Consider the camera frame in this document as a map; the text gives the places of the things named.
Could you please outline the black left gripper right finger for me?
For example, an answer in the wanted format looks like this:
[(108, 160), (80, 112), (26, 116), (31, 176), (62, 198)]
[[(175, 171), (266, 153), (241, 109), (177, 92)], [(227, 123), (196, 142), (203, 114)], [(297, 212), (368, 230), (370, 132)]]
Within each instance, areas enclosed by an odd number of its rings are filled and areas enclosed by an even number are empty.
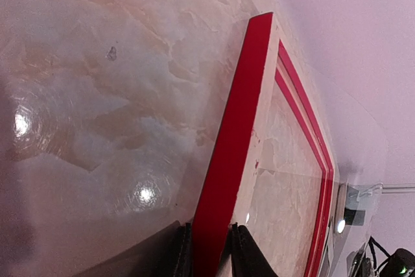
[(278, 277), (245, 225), (233, 224), (231, 272), (235, 277)]

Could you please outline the red wooden picture frame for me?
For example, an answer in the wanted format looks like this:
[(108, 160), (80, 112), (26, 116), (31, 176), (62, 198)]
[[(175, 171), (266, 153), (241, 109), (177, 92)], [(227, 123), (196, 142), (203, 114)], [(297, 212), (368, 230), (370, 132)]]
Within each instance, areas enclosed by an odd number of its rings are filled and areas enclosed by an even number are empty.
[(231, 228), (278, 276), (318, 276), (335, 169), (322, 120), (273, 12), (241, 30), (230, 92), (192, 221), (193, 274), (232, 276)]

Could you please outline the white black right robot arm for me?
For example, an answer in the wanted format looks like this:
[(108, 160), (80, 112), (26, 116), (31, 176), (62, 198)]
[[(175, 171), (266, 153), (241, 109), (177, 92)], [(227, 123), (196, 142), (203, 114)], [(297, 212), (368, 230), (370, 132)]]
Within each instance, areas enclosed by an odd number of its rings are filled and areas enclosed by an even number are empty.
[[(389, 254), (373, 237), (370, 237), (368, 244), (373, 257), (373, 269), (376, 276), (414, 276), (414, 254), (412, 252), (404, 248), (398, 248), (393, 254)], [(375, 247), (386, 256), (386, 259), (379, 265), (377, 264)]]

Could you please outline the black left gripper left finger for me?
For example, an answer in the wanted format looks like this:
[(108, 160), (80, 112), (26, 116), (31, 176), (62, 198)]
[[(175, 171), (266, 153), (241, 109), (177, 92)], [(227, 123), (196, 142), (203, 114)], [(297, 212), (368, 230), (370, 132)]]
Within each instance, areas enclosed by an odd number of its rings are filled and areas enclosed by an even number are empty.
[(191, 223), (179, 226), (148, 276), (193, 276), (193, 242)]

